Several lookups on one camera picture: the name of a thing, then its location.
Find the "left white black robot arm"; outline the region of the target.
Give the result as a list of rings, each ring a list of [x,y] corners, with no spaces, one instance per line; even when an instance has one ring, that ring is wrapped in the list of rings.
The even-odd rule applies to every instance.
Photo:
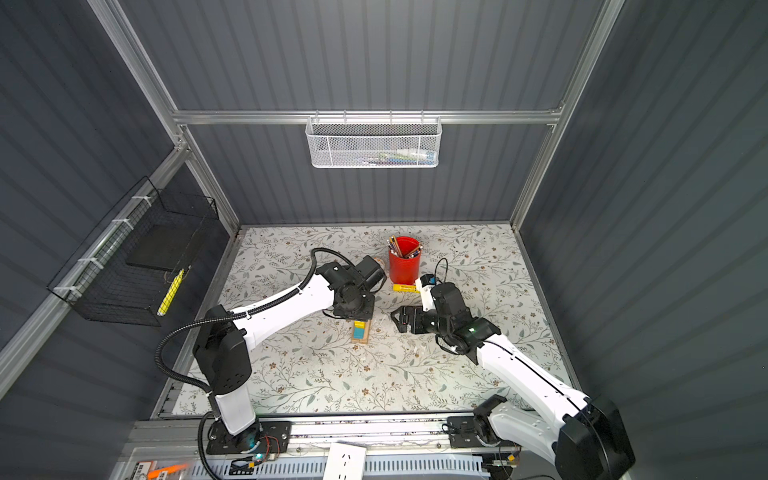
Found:
[[[386,280],[383,267],[365,256],[354,264],[342,255],[319,266],[311,259],[307,276],[297,285],[265,300],[232,311],[219,305],[206,314],[193,356],[209,390],[214,417],[233,436],[258,427],[246,382],[250,354],[278,331],[307,316],[330,310],[335,319],[372,319],[375,293]]]

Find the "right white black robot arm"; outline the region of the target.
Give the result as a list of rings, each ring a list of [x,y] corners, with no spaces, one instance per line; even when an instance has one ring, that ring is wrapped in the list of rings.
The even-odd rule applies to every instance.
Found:
[[[430,334],[446,353],[465,356],[510,386],[524,411],[495,394],[473,411],[473,430],[488,446],[511,442],[549,461],[563,479],[620,479],[636,456],[618,407],[550,374],[490,320],[475,316],[452,282],[418,285],[422,303],[390,317],[401,333]]]

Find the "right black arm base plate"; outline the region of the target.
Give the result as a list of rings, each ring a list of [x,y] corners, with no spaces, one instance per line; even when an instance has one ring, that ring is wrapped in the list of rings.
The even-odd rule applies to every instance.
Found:
[[[449,416],[441,426],[449,436],[452,448],[497,448],[521,449],[511,440],[502,439],[491,427],[487,418],[475,415]]]

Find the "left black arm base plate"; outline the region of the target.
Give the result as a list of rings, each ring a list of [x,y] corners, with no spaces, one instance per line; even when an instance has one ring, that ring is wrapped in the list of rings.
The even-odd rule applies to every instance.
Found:
[[[205,450],[209,455],[277,455],[287,450],[291,428],[288,421],[257,420],[242,432],[231,434],[222,420],[215,420],[208,428]]]

